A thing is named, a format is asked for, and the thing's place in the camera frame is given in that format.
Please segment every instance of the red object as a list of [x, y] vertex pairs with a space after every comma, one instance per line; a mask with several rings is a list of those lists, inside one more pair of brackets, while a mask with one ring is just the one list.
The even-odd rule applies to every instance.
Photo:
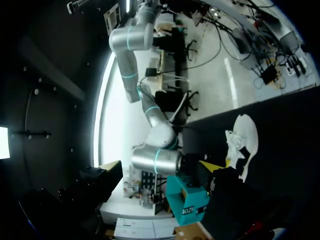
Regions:
[[259, 231], [264, 227], [263, 223], [260, 221], [255, 222], [252, 224], [252, 226], [249, 228], [249, 230], [246, 232], [246, 234], [250, 234], [254, 231]]

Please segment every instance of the robotic arm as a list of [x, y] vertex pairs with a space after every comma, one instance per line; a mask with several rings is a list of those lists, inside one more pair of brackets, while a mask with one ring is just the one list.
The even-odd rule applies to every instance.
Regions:
[[[237, 19], [248, 30], [257, 31], [244, 16], [222, 1], [204, 2]], [[128, 101], [135, 103], [141, 100], [143, 112], [151, 126], [145, 144], [133, 150], [133, 166], [156, 174], [175, 175], [185, 161], [178, 151], [171, 150], [177, 142], [177, 136], [170, 121], [153, 100], [149, 86], [142, 84], [142, 89], [137, 87], [139, 75], [137, 59], [133, 52], [151, 48], [154, 25], [160, 10], [158, 0], [147, 0], [140, 4], [131, 26], [113, 30], [109, 37], [109, 45], [115, 53]]]

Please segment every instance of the cardboard box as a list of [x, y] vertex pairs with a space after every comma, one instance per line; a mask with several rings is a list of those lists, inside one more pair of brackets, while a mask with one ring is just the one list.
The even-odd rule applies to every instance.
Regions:
[[201, 222], [178, 226], [174, 229], [175, 240], [214, 240]]

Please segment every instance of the white wall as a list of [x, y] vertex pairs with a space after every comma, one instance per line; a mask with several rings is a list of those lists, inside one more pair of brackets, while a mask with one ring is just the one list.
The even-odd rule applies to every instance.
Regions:
[[[139, 79], [145, 76], [150, 57], [157, 57], [149, 51], [135, 52]], [[142, 144], [150, 130], [150, 125], [142, 110], [141, 102], [129, 103], [117, 61], [112, 66], [108, 80], [101, 122], [101, 164], [121, 160], [123, 175], [128, 175], [132, 149]], [[113, 190], [110, 199], [101, 208], [105, 222], [112, 223], [117, 217], [152, 218], [154, 209], [145, 209], [138, 199], [124, 197], [123, 181]]]

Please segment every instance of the white drawer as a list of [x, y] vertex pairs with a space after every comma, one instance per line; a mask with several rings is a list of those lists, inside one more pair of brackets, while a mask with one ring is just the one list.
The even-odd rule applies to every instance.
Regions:
[[163, 219], [154, 219], [153, 226], [154, 229], [167, 228], [167, 227], [179, 227], [179, 223], [177, 222], [175, 217], [171, 218], [163, 218]]
[[135, 228], [135, 229], [153, 229], [154, 228], [152, 220], [127, 219], [127, 218], [120, 218], [120, 217], [117, 219], [115, 226]]
[[117, 226], [114, 231], [114, 237], [118, 240], [143, 239], [154, 240], [156, 238], [153, 228], [133, 228]]

